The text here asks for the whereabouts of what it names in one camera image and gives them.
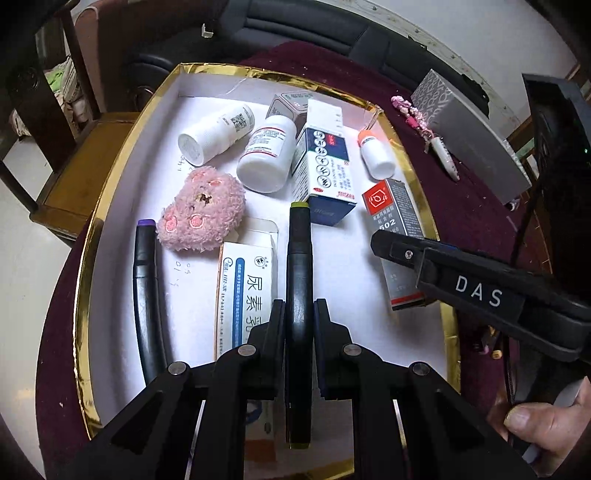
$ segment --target gold trim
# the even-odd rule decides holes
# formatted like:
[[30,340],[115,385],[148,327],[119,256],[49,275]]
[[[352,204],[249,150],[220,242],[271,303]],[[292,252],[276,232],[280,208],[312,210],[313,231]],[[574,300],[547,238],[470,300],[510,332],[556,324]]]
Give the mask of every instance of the gold trim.
[[[94,437],[101,428],[100,419],[93,401],[92,386],[90,383],[88,331],[90,285],[92,282],[92,272],[94,269],[102,226],[109,211],[109,206],[115,194],[118,181],[121,178],[125,164],[127,163],[129,155],[131,154],[140,133],[144,129],[146,123],[149,121],[151,115],[160,104],[160,100],[166,91],[168,91],[170,86],[176,80],[176,77],[180,75],[181,72],[213,73],[243,78],[269,80],[270,82],[283,83],[294,87],[319,92],[324,95],[328,95],[333,98],[343,100],[347,103],[359,106],[369,112],[379,111],[378,122],[386,133],[392,148],[397,153],[398,158],[401,160],[402,170],[417,203],[419,217],[421,219],[421,223],[423,224],[425,234],[429,238],[439,239],[439,234],[437,233],[433,215],[431,214],[431,210],[424,195],[423,188],[421,187],[410,160],[408,159],[408,155],[404,150],[404,147],[402,146],[402,143],[400,142],[400,139],[398,138],[398,135],[394,131],[392,125],[389,123],[385,114],[378,106],[341,90],[337,90],[312,80],[295,77],[285,73],[230,64],[193,63],[178,65],[158,88],[154,96],[150,99],[144,110],[140,113],[127,138],[125,139],[125,142],[121,147],[115,162],[113,163],[111,171],[109,172],[107,181],[105,181],[103,190],[99,195],[99,200],[97,202],[96,209],[90,218],[90,226],[85,238],[85,244],[82,252],[82,261],[80,262],[76,284],[76,297],[74,300],[73,353],[74,376],[76,377],[77,381],[79,403],[89,438]],[[450,363],[454,364],[452,368],[448,367],[448,379],[452,386],[459,390],[459,346],[457,343],[457,325],[455,324],[453,309],[451,309],[451,307],[445,309],[442,305],[441,316],[444,335],[446,338],[446,356],[448,365]],[[327,465],[326,467],[312,470],[305,473],[304,477],[308,478],[309,480],[335,480],[337,478],[349,475],[352,472],[353,460],[349,459],[344,462],[334,463],[332,465]],[[302,478],[302,476],[294,476],[293,478]]]
[[80,409],[82,410],[82,419],[86,427],[86,433],[90,439],[102,428],[98,412],[95,408],[92,385],[90,383],[90,355],[88,343],[90,285],[92,282],[92,272],[95,266],[96,252],[99,246],[100,233],[102,232],[111,200],[115,195],[115,189],[117,188],[117,183],[119,178],[121,178],[127,159],[129,158],[131,151],[134,149],[135,143],[144,129],[145,124],[159,105],[162,96],[170,88],[180,72],[180,68],[177,67],[170,73],[154,96],[150,99],[144,110],[140,113],[134,126],[129,131],[121,150],[119,150],[119,153],[113,162],[113,166],[111,167],[105,184],[103,185],[95,211],[90,216],[90,223],[88,231],[86,232],[86,238],[82,250],[82,260],[80,262],[78,278],[76,281],[76,294],[74,297],[73,352],[74,376],[77,384],[78,402],[80,404]]

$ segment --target qr code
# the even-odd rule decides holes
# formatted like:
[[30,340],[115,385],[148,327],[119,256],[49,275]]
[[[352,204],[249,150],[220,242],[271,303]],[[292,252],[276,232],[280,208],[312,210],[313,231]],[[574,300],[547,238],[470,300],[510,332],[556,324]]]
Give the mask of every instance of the qr code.
[[240,114],[237,116],[233,116],[230,120],[232,120],[234,128],[236,128],[237,132],[239,132],[243,128],[246,128],[246,120],[244,119],[244,115]]

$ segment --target pink keychain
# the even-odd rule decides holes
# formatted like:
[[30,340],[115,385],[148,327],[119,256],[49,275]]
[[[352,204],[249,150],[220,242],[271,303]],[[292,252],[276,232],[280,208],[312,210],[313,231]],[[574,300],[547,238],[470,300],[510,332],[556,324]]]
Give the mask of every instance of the pink keychain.
[[406,124],[416,130],[425,140],[425,153],[429,151],[429,147],[437,154],[439,161],[447,174],[454,181],[459,181],[460,176],[457,172],[456,164],[453,162],[452,156],[447,151],[445,144],[441,137],[435,136],[432,130],[427,127],[427,122],[421,112],[412,103],[405,100],[400,95],[392,97],[392,105],[401,114],[406,117]]

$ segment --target black marker with purple cap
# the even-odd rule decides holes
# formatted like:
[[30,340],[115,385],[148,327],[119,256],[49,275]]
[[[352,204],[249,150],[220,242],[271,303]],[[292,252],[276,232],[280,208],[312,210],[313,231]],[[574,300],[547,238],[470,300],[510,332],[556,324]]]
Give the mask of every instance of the black marker with purple cap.
[[166,370],[156,265],[156,222],[140,220],[135,228],[134,315],[139,358],[149,384]]

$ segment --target dark red tablecloth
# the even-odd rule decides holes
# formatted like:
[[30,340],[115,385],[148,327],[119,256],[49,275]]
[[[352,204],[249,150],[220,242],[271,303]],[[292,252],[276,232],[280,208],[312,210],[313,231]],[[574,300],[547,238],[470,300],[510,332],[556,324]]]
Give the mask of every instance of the dark red tablecloth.
[[[381,106],[407,150],[441,240],[508,260],[515,236],[513,225],[519,222],[520,213],[510,215],[463,164],[458,164],[461,181],[455,183],[434,157],[424,153],[423,140],[406,126],[404,118],[390,103],[392,95],[409,99],[411,92],[346,57],[304,42],[280,45],[244,64],[306,77]],[[47,312],[39,350],[35,406],[48,479],[55,478],[59,469],[87,441],[72,357],[74,294],[84,236],[82,233],[76,241],[61,272]],[[522,250],[519,264],[530,270],[540,268],[528,248]],[[502,380],[501,363],[470,349],[475,323],[473,319],[459,316],[462,395],[486,414]]]

